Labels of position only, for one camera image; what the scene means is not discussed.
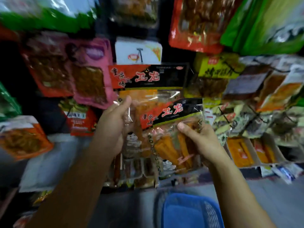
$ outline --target blue plastic basket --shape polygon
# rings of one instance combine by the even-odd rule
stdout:
[[[162,228],[224,228],[224,223],[213,199],[173,193],[165,200]]]

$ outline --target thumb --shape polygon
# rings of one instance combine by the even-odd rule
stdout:
[[[128,95],[124,102],[122,104],[120,104],[115,111],[118,112],[120,115],[123,115],[125,113],[125,111],[130,107],[132,103],[132,99],[131,97]]]
[[[192,139],[194,142],[198,142],[200,140],[200,134],[198,134],[196,131],[192,130],[189,126],[186,124],[180,122],[177,125],[177,128],[180,132],[182,132],[184,135],[188,136]]]

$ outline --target grey floor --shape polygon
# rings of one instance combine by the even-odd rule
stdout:
[[[291,185],[280,179],[250,180],[248,184],[278,228],[304,227],[304,177]],[[155,201],[171,190],[208,196],[217,201],[212,184],[101,195],[89,228],[158,228],[160,211]]]

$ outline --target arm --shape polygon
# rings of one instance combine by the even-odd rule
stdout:
[[[218,142],[210,125],[203,125],[200,134],[183,123],[178,129],[191,138],[205,158],[221,208],[225,227],[275,228],[268,214],[261,208],[240,170]]]
[[[131,98],[127,97],[123,104],[112,105],[102,114],[89,148],[64,175],[26,228],[87,227],[111,162],[121,151],[122,116],[130,104]]]

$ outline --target left hand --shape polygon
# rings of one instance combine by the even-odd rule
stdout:
[[[122,104],[113,104],[101,115],[91,145],[112,157],[120,153],[124,136],[123,116],[131,106],[132,99],[127,96]]]

